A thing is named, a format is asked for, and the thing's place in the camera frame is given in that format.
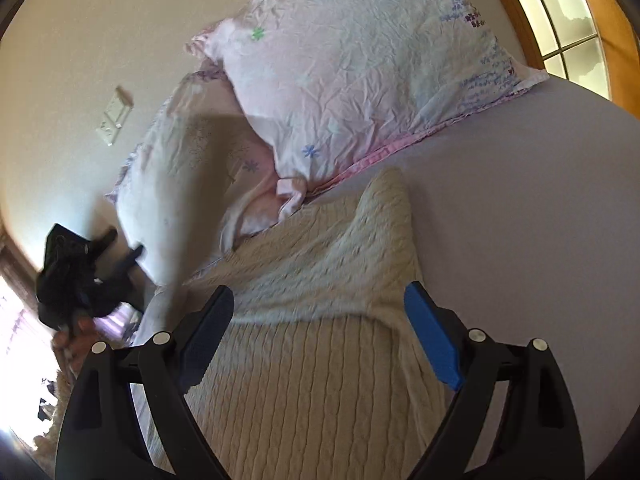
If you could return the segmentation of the person's left hand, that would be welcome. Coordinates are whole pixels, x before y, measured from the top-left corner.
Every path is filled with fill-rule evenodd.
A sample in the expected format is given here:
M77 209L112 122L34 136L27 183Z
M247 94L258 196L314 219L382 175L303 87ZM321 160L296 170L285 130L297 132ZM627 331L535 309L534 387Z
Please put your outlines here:
M73 334L70 330L56 332L51 346L63 373L76 378L94 344L103 339L92 318L78 318Z

